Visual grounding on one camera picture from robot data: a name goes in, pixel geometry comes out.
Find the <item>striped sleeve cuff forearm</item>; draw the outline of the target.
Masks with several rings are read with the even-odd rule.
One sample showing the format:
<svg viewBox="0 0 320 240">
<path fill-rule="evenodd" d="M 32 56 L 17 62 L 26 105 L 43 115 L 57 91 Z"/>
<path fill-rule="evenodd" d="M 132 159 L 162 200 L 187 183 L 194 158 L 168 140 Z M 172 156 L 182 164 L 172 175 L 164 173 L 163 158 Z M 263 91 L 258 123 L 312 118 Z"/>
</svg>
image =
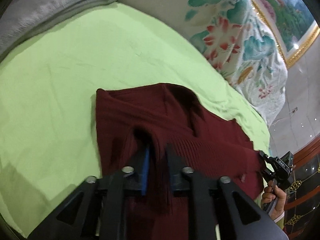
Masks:
<svg viewBox="0 0 320 240">
<path fill-rule="evenodd" d="M 284 230 L 284 215 L 285 212 L 283 211 L 277 218 L 273 220 L 281 230 Z"/>
</svg>

